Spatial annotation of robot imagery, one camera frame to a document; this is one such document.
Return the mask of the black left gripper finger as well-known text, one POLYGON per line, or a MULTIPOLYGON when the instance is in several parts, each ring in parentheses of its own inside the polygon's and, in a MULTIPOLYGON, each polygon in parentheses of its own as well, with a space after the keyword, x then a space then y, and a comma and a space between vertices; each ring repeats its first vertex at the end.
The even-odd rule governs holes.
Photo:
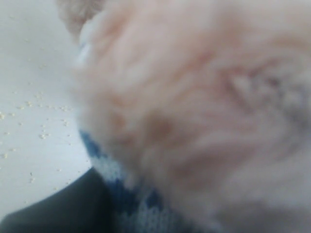
POLYGON ((134 195, 91 168, 50 197, 8 214, 2 233, 114 233, 115 214, 136 211, 134 195))

